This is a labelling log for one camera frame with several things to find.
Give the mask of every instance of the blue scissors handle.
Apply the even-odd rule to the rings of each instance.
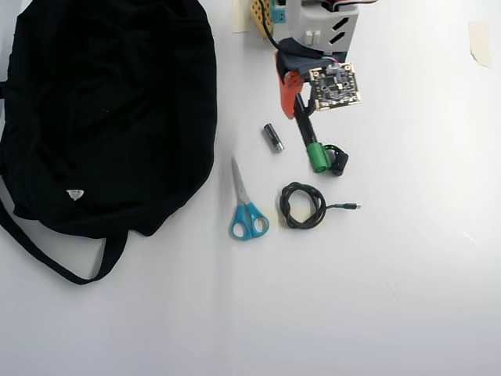
[[[256,222],[261,221],[262,229],[261,231],[256,227]],[[241,225],[244,231],[242,236],[238,236],[235,233],[235,226]],[[253,203],[238,205],[235,211],[235,217],[233,218],[231,227],[229,229],[230,233],[238,240],[250,240],[256,237],[262,237],[269,230],[268,219],[256,208]]]

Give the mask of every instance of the cable connector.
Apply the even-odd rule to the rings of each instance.
[[[330,205],[327,207],[327,209],[336,208],[336,209],[346,209],[346,210],[359,210],[361,207],[362,207],[362,205],[350,203],[350,204]]]

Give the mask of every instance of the scissors blade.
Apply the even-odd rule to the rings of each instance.
[[[235,157],[232,158],[232,170],[233,180],[235,180],[236,198],[238,199],[239,204],[249,204],[251,199],[247,195],[247,191],[243,185],[242,174],[240,173]]]

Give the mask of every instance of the scissors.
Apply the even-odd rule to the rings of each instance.
[[[235,158],[232,158],[233,179],[235,180],[236,198],[238,205],[236,207],[235,216],[231,222],[229,232],[237,240],[250,240],[256,237],[262,237],[269,230],[268,219],[256,208],[252,203],[247,191],[243,185],[242,175],[236,163]],[[256,223],[261,223],[262,229],[256,227]],[[235,226],[241,225],[243,228],[243,235],[238,236],[235,234]]]

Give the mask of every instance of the black wire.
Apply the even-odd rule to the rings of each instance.
[[[353,2],[345,2],[343,4],[335,4],[334,3],[334,12],[339,12],[339,7],[340,6],[345,6],[345,5],[358,5],[358,4],[373,4],[374,2],[377,2],[378,0],[374,0],[372,2],[357,2],[357,1],[353,1]]]
[[[286,53],[287,55],[304,57],[306,59],[315,59],[315,57],[312,54],[309,55],[307,53],[287,51],[286,49],[279,46],[279,44],[275,41],[275,39],[273,39],[272,33],[269,32],[268,27],[266,26],[265,5],[263,4],[262,0],[258,0],[258,1],[261,4],[261,18],[262,18],[262,22],[263,22],[263,28],[265,29],[266,36],[268,37],[268,39],[269,39],[270,43],[273,45],[273,47],[275,47],[276,49],[278,49],[279,51],[281,51],[283,53]],[[323,54],[319,52],[318,59],[320,59],[322,56],[323,56]]]
[[[305,192],[312,199],[313,205],[315,205],[315,212],[304,222],[299,222],[290,213],[290,196],[297,191]],[[357,204],[335,204],[326,205],[326,200],[323,198],[322,193],[313,186],[307,184],[301,184],[294,182],[283,188],[282,196],[280,197],[280,211],[282,212],[287,225],[291,229],[309,230],[317,227],[325,218],[326,212],[332,208],[356,210],[360,206]]]

